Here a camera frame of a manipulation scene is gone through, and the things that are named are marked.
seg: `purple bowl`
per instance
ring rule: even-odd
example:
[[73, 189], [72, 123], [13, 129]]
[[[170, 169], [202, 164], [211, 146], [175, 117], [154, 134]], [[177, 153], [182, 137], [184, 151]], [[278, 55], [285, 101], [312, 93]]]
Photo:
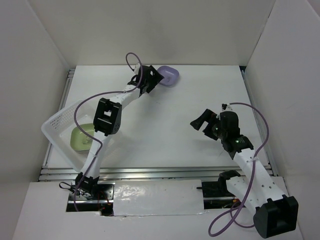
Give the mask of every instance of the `purple bowl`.
[[158, 68], [158, 73], [160, 73], [164, 79], [162, 79], [159, 83], [161, 85], [170, 87], [172, 85], [174, 85], [179, 77], [179, 72], [178, 70], [169, 67], [169, 66], [161, 66]]

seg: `white basket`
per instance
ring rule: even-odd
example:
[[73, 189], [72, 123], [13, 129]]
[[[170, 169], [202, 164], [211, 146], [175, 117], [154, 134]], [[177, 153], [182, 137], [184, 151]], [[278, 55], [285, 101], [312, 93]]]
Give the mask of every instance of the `white basket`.
[[[81, 102], [82, 100], [79, 100], [61, 109], [41, 126], [43, 134], [77, 172], [80, 172], [87, 159], [87, 155], [75, 152], [70, 146], [71, 133], [76, 127], [74, 113]], [[90, 104], [85, 103], [79, 108], [76, 119], [79, 124], [93, 123], [95, 112], [96, 110]]]

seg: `white tape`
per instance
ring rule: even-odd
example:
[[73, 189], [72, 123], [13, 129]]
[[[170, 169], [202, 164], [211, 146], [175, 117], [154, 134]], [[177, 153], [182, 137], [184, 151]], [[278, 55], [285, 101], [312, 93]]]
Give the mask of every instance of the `white tape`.
[[204, 213], [201, 180], [116, 181], [115, 216], [196, 215]]

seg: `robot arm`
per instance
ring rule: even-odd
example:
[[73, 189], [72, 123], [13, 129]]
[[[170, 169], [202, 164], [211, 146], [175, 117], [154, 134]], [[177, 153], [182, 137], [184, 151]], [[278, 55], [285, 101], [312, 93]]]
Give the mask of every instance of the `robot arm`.
[[[153, 66], [143, 65], [142, 73], [140, 68], [139, 64], [135, 67], [134, 72], [137, 73], [137, 75], [132, 77], [131, 81], [124, 88], [123, 93], [119, 93], [110, 99], [101, 98], [98, 102], [93, 119], [94, 137], [102, 142], [102, 148], [100, 154], [96, 156], [97, 150], [101, 145], [97, 141], [92, 142], [84, 166], [75, 179], [76, 185], [80, 183], [79, 188], [91, 195], [95, 195], [97, 190], [100, 166], [104, 159], [108, 143], [120, 128], [122, 110], [142, 94], [146, 92], [150, 93], [164, 78]], [[142, 80], [137, 87], [141, 74]]]
[[245, 206], [253, 215], [256, 230], [263, 238], [293, 231], [297, 224], [297, 200], [293, 196], [286, 196], [273, 182], [259, 159], [254, 157], [252, 143], [240, 134], [238, 115], [226, 104], [222, 105], [222, 109], [224, 111], [219, 115], [206, 109], [198, 119], [190, 123], [198, 131], [207, 122], [204, 134], [214, 140], [220, 139], [224, 150], [246, 176], [240, 177], [236, 171], [224, 172], [218, 180], [221, 188], [242, 201], [249, 188], [248, 180], [255, 161], [254, 179]]

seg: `white surface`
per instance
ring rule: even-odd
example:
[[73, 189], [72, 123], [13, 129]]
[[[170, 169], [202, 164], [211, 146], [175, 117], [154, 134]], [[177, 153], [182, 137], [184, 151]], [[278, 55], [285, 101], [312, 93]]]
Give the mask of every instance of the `white surface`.
[[29, 0], [67, 62], [247, 65], [275, 0]]
[[306, 0], [278, 0], [246, 69], [306, 240], [319, 239], [319, 39], [320, 18]]
[[0, 184], [1, 240], [12, 240], [29, 183]]
[[203, 214], [201, 180], [116, 181], [115, 216]]
[[[285, 191], [281, 177], [276, 183]], [[208, 235], [210, 222], [224, 209], [198, 215], [172, 216], [100, 216], [97, 212], [66, 212], [68, 191], [56, 182], [31, 183], [25, 198], [13, 240], [212, 240]], [[221, 218], [212, 231], [218, 231], [230, 216]], [[244, 225], [252, 224], [249, 211], [243, 209], [237, 218]], [[215, 240], [261, 240], [254, 228], [243, 229], [235, 224]], [[302, 240], [299, 228], [270, 238], [272, 240]]]
[[23, 0], [0, 3], [0, 183], [34, 181], [67, 71]]
[[320, 0], [308, 0], [315, 12], [320, 16]]
[[[190, 122], [207, 108], [220, 113], [222, 103], [249, 103], [239, 67], [173, 67], [180, 73], [174, 87], [157, 85], [150, 94], [142, 95], [123, 111], [120, 130], [112, 138], [114, 145], [102, 162], [102, 167], [237, 166], [220, 141], [194, 130]], [[132, 75], [128, 66], [78, 66], [66, 105], [100, 92], [121, 90]], [[97, 97], [89, 103], [96, 108], [99, 99]], [[262, 141], [252, 110], [236, 105], [233, 109], [239, 116], [241, 133], [258, 148]], [[261, 151], [259, 158], [263, 165], [268, 164], [264, 151]], [[70, 166], [54, 149], [48, 167]]]

